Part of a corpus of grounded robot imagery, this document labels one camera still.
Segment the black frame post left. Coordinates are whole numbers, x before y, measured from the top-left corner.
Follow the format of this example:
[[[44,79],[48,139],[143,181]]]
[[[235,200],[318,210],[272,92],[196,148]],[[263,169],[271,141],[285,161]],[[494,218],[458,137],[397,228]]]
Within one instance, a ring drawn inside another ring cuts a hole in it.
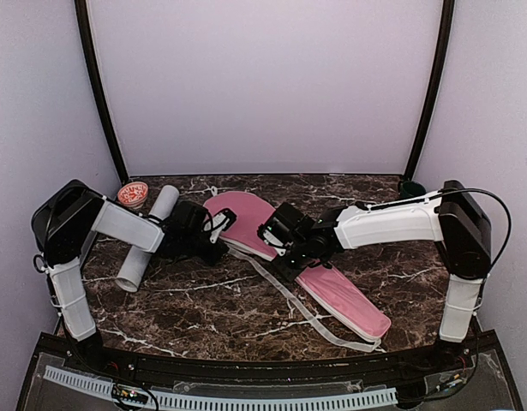
[[[74,6],[88,79],[92,89],[93,100],[99,115],[99,121],[104,132],[105,142],[111,155],[111,160],[118,179],[122,184],[125,184],[129,181],[129,173],[111,119],[111,112],[107,103],[101,73],[99,71],[99,62],[96,56],[96,48],[89,17],[88,1],[74,0]]]

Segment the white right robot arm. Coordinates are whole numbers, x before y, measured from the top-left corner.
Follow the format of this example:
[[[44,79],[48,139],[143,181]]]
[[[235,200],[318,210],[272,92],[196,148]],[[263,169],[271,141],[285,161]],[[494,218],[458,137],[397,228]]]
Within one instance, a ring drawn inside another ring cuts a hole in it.
[[[474,194],[459,181],[442,189],[380,204],[357,201],[311,218],[289,203],[281,204],[259,227],[258,236],[278,255],[273,263],[287,281],[306,268],[330,267],[337,253],[375,244],[431,241],[449,273],[440,341],[427,351],[426,363],[445,371],[459,357],[459,346],[482,300],[484,284],[499,259],[491,251],[491,222]]]

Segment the black frame post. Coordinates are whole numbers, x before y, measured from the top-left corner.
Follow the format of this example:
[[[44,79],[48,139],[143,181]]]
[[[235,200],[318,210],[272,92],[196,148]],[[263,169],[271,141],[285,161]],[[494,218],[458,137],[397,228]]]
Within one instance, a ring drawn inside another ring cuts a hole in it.
[[[419,164],[420,158],[422,156],[422,150],[428,136],[430,123],[434,113],[434,107],[440,90],[442,74],[446,63],[454,10],[454,0],[444,0],[442,2],[440,24],[437,34],[434,58],[428,79],[428,87],[425,94],[425,99],[423,101],[422,112],[416,128],[415,137],[410,149],[410,155],[404,169],[403,178],[405,180],[412,180],[414,178],[417,165]]]
[[[111,155],[111,160],[118,179],[122,184],[125,184],[129,181],[129,173],[111,119],[111,112],[107,103],[101,73],[99,71],[99,62],[96,56],[96,48],[89,17],[88,1],[74,0],[74,6],[88,79],[92,89],[93,100],[99,115],[99,121],[104,132],[105,142]]]

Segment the red patterned bowl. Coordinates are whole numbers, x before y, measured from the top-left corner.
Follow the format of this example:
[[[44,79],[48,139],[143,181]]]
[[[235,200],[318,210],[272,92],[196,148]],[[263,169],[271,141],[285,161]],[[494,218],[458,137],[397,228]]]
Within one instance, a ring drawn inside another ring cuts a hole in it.
[[[145,182],[130,182],[117,193],[117,199],[122,206],[129,209],[140,209],[148,196],[148,185]]]

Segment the dark green mug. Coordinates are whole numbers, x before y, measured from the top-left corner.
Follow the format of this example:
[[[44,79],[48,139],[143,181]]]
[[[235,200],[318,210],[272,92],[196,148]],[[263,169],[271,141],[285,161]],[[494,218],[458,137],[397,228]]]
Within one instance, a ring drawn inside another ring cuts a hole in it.
[[[398,183],[398,196],[401,200],[420,197],[426,192],[426,188],[418,182],[405,180]]]

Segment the black table front rail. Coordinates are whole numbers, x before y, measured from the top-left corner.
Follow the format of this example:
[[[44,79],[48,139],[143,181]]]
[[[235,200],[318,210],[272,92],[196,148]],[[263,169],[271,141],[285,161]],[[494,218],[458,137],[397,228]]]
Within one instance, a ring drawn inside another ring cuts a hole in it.
[[[421,392],[424,379],[441,372],[466,371],[471,360],[430,347],[393,354],[371,354],[331,360],[223,361],[190,360],[105,348],[87,360],[97,370],[132,382],[171,387],[174,383],[279,386],[359,383],[414,385]]]

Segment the pink racket bag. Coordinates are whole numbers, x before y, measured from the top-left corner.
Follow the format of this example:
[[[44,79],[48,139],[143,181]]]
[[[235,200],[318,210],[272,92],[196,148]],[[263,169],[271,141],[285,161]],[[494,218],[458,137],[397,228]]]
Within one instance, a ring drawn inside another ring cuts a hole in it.
[[[225,208],[237,215],[232,226],[219,235],[228,245],[229,255],[250,263],[324,339],[333,345],[363,353],[371,353],[379,348],[381,338],[391,326],[391,320],[337,268],[307,268],[295,282],[329,314],[360,337],[362,342],[347,341],[332,334],[315,314],[255,259],[258,256],[270,261],[278,255],[256,234],[259,225],[274,212],[271,204],[255,194],[229,191],[213,196],[203,205],[214,216]]]

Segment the black frame post right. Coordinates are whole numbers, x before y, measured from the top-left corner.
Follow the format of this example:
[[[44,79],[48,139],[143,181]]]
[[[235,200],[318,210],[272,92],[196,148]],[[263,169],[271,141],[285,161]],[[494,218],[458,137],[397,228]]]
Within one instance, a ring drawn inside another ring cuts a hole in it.
[[[410,149],[410,155],[404,169],[403,178],[405,180],[412,180],[414,178],[417,165],[419,164],[420,158],[422,156],[422,150],[428,136],[430,123],[434,113],[434,107],[440,90],[442,74],[446,63],[454,10],[454,0],[444,0],[442,2],[440,24],[437,34],[434,58],[428,79],[428,87],[425,94],[425,99],[423,101],[422,112],[416,128],[415,137]]]

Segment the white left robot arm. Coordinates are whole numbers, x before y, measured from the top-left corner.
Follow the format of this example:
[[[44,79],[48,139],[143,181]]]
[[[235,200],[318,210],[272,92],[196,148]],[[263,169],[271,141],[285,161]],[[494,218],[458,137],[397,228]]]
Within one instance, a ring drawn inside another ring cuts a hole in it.
[[[98,332],[81,274],[91,240],[105,235],[129,244],[120,277],[137,286],[154,255],[198,257],[215,265],[227,251],[219,236],[236,219],[229,208],[209,211],[180,200],[173,186],[160,190],[147,215],[108,199],[79,180],[58,190],[33,214],[31,226],[42,261],[36,268],[48,278],[65,329],[82,342],[76,359],[91,373],[102,373],[110,365],[109,353],[87,340]]]

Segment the white shuttlecock tube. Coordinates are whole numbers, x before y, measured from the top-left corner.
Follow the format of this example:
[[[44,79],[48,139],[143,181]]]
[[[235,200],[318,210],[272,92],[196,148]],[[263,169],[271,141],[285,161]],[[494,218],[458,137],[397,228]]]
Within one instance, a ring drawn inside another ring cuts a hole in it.
[[[168,218],[178,198],[178,189],[171,185],[165,185],[153,203],[149,218],[154,222],[161,222]],[[115,280],[116,285],[129,293],[137,292],[152,256],[151,253],[132,246],[118,272]]]

